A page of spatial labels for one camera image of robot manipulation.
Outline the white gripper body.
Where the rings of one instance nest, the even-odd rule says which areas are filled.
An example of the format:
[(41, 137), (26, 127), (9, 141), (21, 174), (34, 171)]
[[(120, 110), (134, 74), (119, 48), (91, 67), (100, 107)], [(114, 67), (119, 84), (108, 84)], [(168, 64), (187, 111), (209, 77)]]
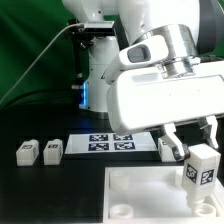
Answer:
[(224, 115), (224, 61), (201, 63), (195, 74), (164, 79), (155, 68), (123, 72), (110, 86), (110, 126), (119, 135)]

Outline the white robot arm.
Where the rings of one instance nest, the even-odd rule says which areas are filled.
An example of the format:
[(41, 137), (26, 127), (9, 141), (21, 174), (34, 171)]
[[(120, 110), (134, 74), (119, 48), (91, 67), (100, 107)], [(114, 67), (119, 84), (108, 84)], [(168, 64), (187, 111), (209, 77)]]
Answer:
[(78, 20), (76, 46), (89, 51), (86, 109), (114, 132), (158, 129), (177, 160), (190, 152), (177, 126), (196, 122), (216, 148), (224, 115), (224, 62), (203, 56), (224, 39), (218, 0), (62, 0)]

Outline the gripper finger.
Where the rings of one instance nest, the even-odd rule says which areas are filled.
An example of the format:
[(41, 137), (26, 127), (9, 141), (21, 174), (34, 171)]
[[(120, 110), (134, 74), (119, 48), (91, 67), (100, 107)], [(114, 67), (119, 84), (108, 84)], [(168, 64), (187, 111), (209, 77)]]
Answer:
[(214, 115), (200, 118), (198, 120), (200, 129), (203, 131), (203, 139), (213, 149), (218, 148), (218, 142), (216, 139), (218, 122)]
[(171, 148), (174, 159), (183, 161), (190, 157), (190, 152), (188, 146), (180, 141), (175, 132), (174, 123), (165, 124), (161, 129), (161, 139)]

